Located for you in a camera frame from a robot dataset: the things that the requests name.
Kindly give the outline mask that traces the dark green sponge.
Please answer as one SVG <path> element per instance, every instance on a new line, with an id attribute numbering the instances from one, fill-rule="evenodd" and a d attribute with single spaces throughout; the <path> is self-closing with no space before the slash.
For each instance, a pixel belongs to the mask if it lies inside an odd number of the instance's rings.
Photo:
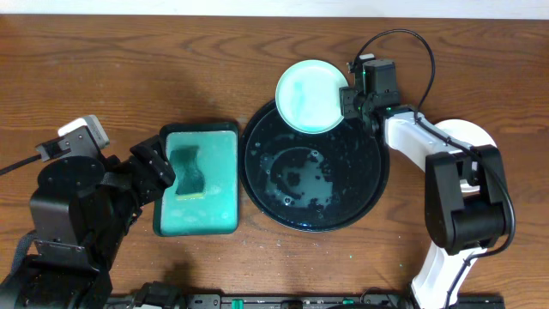
<path id="1" fill-rule="evenodd" d="M 198 146 L 185 146 L 171 152 L 171 163 L 177 178 L 176 199 L 202 198 L 205 178 L 198 166 Z"/>

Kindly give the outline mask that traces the white plate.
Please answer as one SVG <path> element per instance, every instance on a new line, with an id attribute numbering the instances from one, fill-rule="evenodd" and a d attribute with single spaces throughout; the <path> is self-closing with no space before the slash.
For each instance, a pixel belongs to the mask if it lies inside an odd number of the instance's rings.
<path id="1" fill-rule="evenodd" d="M 467 120 L 447 119 L 435 124 L 435 126 L 446 134 L 450 135 L 451 137 L 459 141 L 469 143 L 473 146 L 483 146 L 491 144 L 492 146 L 497 147 L 495 141 L 483 128 L 481 128 L 477 124 L 468 122 Z M 473 172 L 477 172 L 477 162 L 472 163 L 472 170 Z M 460 180 L 460 186 L 462 194 L 464 195 L 469 193 L 475 193 L 480 190 L 480 187 L 478 185 L 471 186 L 465 179 Z"/>

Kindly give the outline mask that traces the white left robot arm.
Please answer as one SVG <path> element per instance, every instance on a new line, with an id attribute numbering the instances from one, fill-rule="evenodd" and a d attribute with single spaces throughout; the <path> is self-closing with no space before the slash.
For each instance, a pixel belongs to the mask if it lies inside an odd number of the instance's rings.
<path id="1" fill-rule="evenodd" d="M 142 206 L 162 198 L 175 173 L 159 136 L 138 143 L 128 160 L 105 157 L 81 126 L 37 150 L 48 164 L 29 206 L 34 229 L 20 241 L 1 284 L 3 308 L 101 308 L 109 272 Z"/>

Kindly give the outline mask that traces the mint green plate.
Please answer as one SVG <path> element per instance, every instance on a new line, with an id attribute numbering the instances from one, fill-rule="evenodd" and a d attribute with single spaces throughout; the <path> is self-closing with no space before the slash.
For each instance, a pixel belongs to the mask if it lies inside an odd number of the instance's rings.
<path id="1" fill-rule="evenodd" d="M 334 65 L 316 59 L 301 61 L 279 79 L 276 108 L 293 129 L 321 134 L 342 121 L 340 89 L 347 86 L 346 77 Z"/>

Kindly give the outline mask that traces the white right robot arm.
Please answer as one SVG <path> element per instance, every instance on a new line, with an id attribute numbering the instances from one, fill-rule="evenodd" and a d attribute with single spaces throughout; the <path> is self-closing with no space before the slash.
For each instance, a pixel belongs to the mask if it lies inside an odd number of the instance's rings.
<path id="1" fill-rule="evenodd" d="M 474 263 L 504 251 L 516 231 L 514 206 L 503 160 L 475 124 L 462 141 L 401 106 L 393 89 L 343 87 L 341 113 L 357 118 L 369 133 L 403 153 L 425 173 L 427 257 L 411 283 L 417 308 L 450 308 Z"/>

